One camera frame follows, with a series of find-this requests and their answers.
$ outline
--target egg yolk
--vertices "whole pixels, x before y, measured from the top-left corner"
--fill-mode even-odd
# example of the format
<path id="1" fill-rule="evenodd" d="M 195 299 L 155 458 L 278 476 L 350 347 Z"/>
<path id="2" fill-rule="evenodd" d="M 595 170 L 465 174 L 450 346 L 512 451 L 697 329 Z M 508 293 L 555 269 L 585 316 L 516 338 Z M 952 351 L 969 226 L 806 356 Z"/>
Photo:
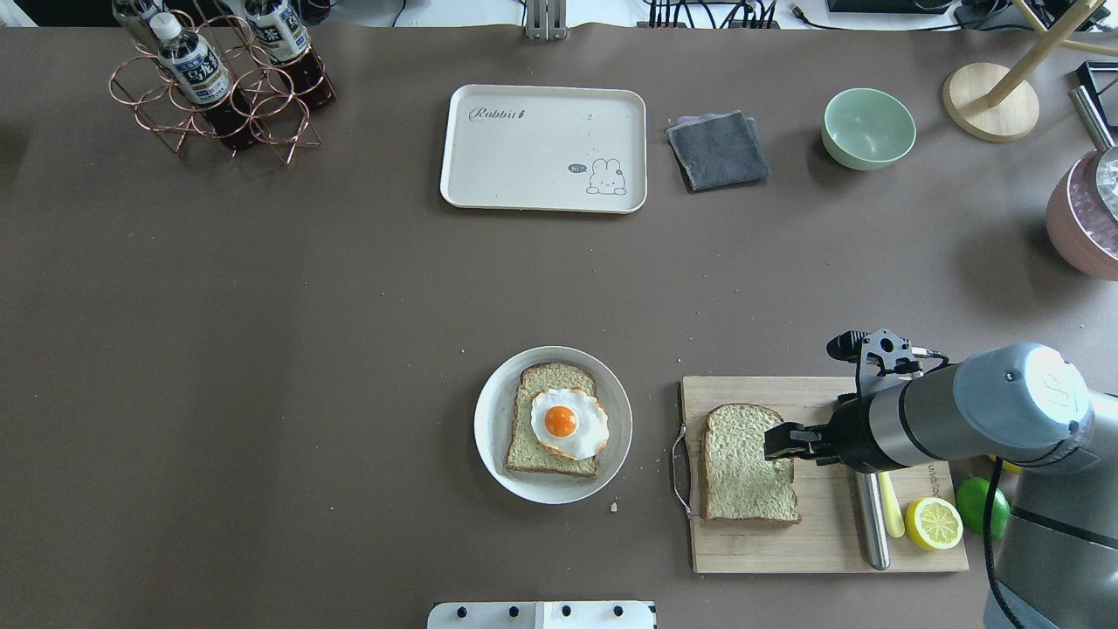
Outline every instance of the egg yolk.
<path id="1" fill-rule="evenodd" d="M 543 426 L 556 437 L 570 437 L 578 422 L 575 419 L 575 411 L 566 407 L 552 407 L 543 416 Z"/>

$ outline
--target lime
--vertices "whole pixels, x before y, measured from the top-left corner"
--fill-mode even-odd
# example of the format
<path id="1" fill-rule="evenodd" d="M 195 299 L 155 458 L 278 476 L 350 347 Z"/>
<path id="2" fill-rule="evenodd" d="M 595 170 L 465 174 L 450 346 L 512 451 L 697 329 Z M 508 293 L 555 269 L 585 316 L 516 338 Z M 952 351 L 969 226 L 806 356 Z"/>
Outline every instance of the lime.
<path id="1" fill-rule="evenodd" d="M 977 476 L 967 478 L 955 490 L 955 504 L 958 506 L 963 524 L 978 535 L 982 535 L 982 516 L 983 509 L 986 508 L 987 492 L 989 492 L 989 482 Z M 989 518 L 989 536 L 994 540 L 1001 540 L 1005 535 L 1005 523 L 1008 520 L 1010 502 L 998 489 L 994 495 L 994 512 Z"/>
<path id="2" fill-rule="evenodd" d="M 963 521 L 955 506 L 929 496 L 909 505 L 904 528 L 917 546 L 926 551 L 954 549 L 963 539 Z"/>

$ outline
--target bread slice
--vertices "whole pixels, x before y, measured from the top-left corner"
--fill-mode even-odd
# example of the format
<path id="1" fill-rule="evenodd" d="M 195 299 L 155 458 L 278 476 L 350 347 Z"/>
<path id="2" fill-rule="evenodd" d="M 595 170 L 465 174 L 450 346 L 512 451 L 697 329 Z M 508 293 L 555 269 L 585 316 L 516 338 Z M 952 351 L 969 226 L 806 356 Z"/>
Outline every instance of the bread slice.
<path id="1" fill-rule="evenodd" d="M 726 404 L 707 417 L 707 520 L 799 523 L 792 461 L 765 460 L 765 431 L 781 421 L 776 411 L 754 404 Z"/>
<path id="2" fill-rule="evenodd" d="M 585 371 L 566 363 L 541 363 L 520 374 L 517 400 L 512 410 L 512 439 L 504 467 L 510 471 L 565 474 L 579 477 L 598 476 L 598 459 L 580 461 L 560 457 L 543 448 L 532 431 L 532 399 L 547 389 L 580 388 L 597 397 L 598 388 Z"/>

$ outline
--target fried egg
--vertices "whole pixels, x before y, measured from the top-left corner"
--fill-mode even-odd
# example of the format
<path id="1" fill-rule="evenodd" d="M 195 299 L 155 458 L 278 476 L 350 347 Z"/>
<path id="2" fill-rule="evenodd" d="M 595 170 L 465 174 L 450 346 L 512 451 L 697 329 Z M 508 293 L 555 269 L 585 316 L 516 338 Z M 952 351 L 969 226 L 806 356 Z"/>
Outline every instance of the fried egg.
<path id="1" fill-rule="evenodd" d="M 532 399 L 536 439 L 567 459 L 589 459 L 605 450 L 607 420 L 598 399 L 579 388 L 549 389 Z"/>

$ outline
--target white tray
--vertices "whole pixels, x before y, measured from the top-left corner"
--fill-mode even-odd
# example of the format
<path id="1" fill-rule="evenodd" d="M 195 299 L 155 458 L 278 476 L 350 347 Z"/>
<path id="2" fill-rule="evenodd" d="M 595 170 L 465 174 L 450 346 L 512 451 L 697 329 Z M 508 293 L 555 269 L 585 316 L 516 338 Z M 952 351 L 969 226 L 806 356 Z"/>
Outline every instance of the white tray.
<path id="1" fill-rule="evenodd" d="M 540 363 L 575 365 L 589 373 L 598 385 L 598 400 L 609 414 L 609 442 L 598 455 L 598 476 L 594 478 L 504 469 L 520 373 Z M 565 505 L 594 495 L 617 476 L 633 442 L 633 410 L 620 381 L 594 356 L 570 347 L 536 347 L 505 361 L 482 388 L 474 410 L 474 441 L 485 469 L 502 487 L 525 501 Z"/>
<path id="2" fill-rule="evenodd" d="M 458 207 L 628 213 L 644 203 L 645 111 L 626 89 L 463 85 L 439 190 Z"/>

